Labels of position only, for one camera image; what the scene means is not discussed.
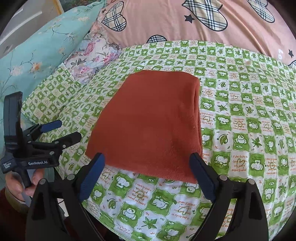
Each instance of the silver bolt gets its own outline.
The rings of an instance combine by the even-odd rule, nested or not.
[[[254,184],[255,184],[255,181],[254,181],[253,179],[249,179],[248,182],[249,182],[249,184],[251,184],[251,185],[254,185]]]
[[[222,181],[226,181],[226,180],[227,180],[227,176],[225,176],[225,175],[220,175],[219,178],[220,178]]]
[[[70,174],[70,175],[67,176],[67,179],[70,180],[70,181],[73,180],[74,178],[75,178],[74,174]]]
[[[46,182],[46,179],[45,179],[45,178],[42,178],[42,179],[39,181],[39,183],[40,183],[41,185],[43,185],[45,182]]]

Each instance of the star print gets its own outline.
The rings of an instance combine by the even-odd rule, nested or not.
[[[184,15],[184,17],[186,18],[186,19],[185,19],[185,22],[190,22],[190,23],[192,23],[192,21],[194,20],[194,18],[191,16],[191,14],[188,15],[188,16]]]
[[[291,56],[291,58],[293,58],[293,56],[294,56],[294,54],[293,54],[293,50],[289,50],[289,53],[288,53],[290,56]]]

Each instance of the bedsheet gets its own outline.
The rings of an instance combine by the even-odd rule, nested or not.
[[[82,134],[79,144],[63,152],[60,175],[75,174],[89,163],[84,152],[102,109],[129,74],[143,69],[184,71],[200,78],[203,159],[232,180],[255,180],[271,240],[296,205],[296,72],[262,54],[194,40],[123,49],[61,111],[62,127],[41,136],[50,142],[73,131]],[[133,241],[189,240],[210,205],[198,184],[107,165],[83,202],[107,228]],[[234,206],[232,200],[218,236],[225,234]]]
[[[296,40],[267,0],[109,0],[92,29],[121,47],[199,39],[258,52],[285,64],[296,60]]]

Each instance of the pink floral fabric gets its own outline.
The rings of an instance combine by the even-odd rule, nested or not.
[[[76,81],[87,84],[97,71],[117,59],[120,53],[118,45],[108,43],[101,33],[91,32],[64,64]]]

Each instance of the pink blanket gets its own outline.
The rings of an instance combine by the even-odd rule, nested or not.
[[[260,52],[285,64],[296,59],[296,40],[267,0],[109,0],[92,30],[105,30],[121,47],[196,39]]]

